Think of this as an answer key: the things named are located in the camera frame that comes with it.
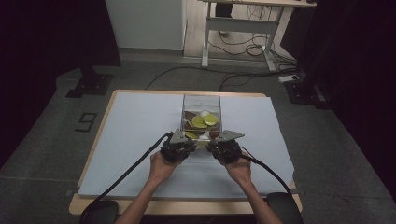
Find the desk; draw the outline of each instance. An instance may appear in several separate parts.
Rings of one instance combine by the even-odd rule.
[[[208,38],[209,31],[232,31],[232,32],[244,32],[254,34],[268,34],[269,39],[266,46],[263,46],[263,55],[265,61],[267,61],[268,68],[270,71],[276,71],[274,62],[272,61],[269,53],[271,46],[274,42],[277,27],[282,17],[282,13],[285,7],[315,7],[316,4],[308,4],[306,0],[200,0],[207,3],[207,14],[206,14],[206,28],[205,28],[205,41],[202,53],[202,67],[208,67],[209,64],[209,46]],[[240,20],[233,18],[217,18],[211,17],[210,11],[212,3],[224,3],[224,4],[241,4],[241,5],[256,5],[256,6],[269,6],[269,7],[280,7],[277,12],[276,19],[274,21],[251,21],[251,20]]]
[[[87,160],[85,168],[82,172],[81,179],[78,182],[78,186],[80,187],[84,176],[87,174],[88,167],[90,162],[92,162],[92,156],[94,155],[95,150],[98,148],[98,143],[100,141],[100,137],[104,135],[104,128],[106,121],[109,117],[111,117],[110,110],[113,105],[115,105],[115,99],[118,94],[127,93],[155,93],[157,95],[164,94],[174,94],[174,95],[182,95],[182,94],[199,94],[199,95],[219,95],[221,97],[228,96],[236,96],[236,97],[265,97],[265,95],[260,93],[227,93],[227,92],[191,92],[191,91],[115,91],[111,97],[111,100],[108,104],[106,113],[104,115],[104,119],[99,128],[98,134],[96,135],[95,141],[92,146],[92,151]],[[290,183],[290,188],[295,189],[294,183]],[[297,204],[299,205],[300,210],[302,209],[299,197],[297,194],[293,195]],[[83,198],[78,194],[75,194],[72,202],[69,207],[70,213],[74,215],[80,214],[84,208],[92,201],[91,198]],[[116,200],[120,205],[120,213],[128,206],[131,200],[122,199]],[[252,214],[251,207],[247,201],[236,200],[235,202],[230,201],[216,201],[210,202],[200,201],[200,200],[189,200],[189,201],[181,201],[181,200],[157,200],[152,201],[148,206],[146,214],[152,215],[202,215],[202,214]]]

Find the person's right arm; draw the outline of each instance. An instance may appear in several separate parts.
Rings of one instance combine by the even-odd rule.
[[[257,222],[260,224],[279,224],[282,221],[262,199],[251,181],[250,161],[239,158],[230,164],[222,164],[227,169],[230,177],[241,187],[253,210]]]

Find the person's left hand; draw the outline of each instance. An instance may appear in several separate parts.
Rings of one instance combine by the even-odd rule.
[[[154,153],[150,157],[151,166],[149,170],[148,182],[160,185],[165,181],[183,161],[175,163],[167,161],[160,151]]]

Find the human arm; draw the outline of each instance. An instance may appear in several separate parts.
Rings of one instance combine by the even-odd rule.
[[[247,195],[247,199],[253,210],[257,222],[260,224],[278,224],[282,223],[274,211],[262,199],[251,181],[250,161],[239,158],[238,161],[225,166],[230,177],[241,187]]]
[[[182,163],[182,161],[176,163],[168,162],[160,152],[153,154],[150,157],[150,161],[151,166],[148,181],[134,201],[125,209],[122,215],[117,218],[115,224],[140,223],[155,190],[173,173],[175,168]]]

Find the black curtain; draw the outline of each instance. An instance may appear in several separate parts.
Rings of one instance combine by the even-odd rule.
[[[0,1],[0,167],[82,65],[120,66],[104,0]]]
[[[304,45],[307,77],[396,198],[394,1],[320,1]]]

